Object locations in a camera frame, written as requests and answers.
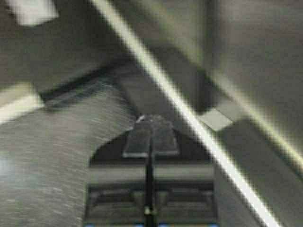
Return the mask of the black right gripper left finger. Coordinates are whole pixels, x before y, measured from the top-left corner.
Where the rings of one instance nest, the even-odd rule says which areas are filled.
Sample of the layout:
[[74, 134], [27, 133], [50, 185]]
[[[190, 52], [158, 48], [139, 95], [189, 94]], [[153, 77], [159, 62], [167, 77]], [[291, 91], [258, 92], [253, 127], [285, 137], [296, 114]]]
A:
[[84, 226], [148, 227], [146, 158], [150, 149], [150, 117], [99, 146], [89, 160]]

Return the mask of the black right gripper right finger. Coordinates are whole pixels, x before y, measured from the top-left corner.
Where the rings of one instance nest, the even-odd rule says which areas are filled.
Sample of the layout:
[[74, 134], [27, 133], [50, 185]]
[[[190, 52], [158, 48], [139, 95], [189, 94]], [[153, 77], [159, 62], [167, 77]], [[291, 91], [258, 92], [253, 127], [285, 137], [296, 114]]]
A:
[[159, 115], [149, 123], [150, 220], [156, 226], [216, 224], [214, 166], [204, 146]]

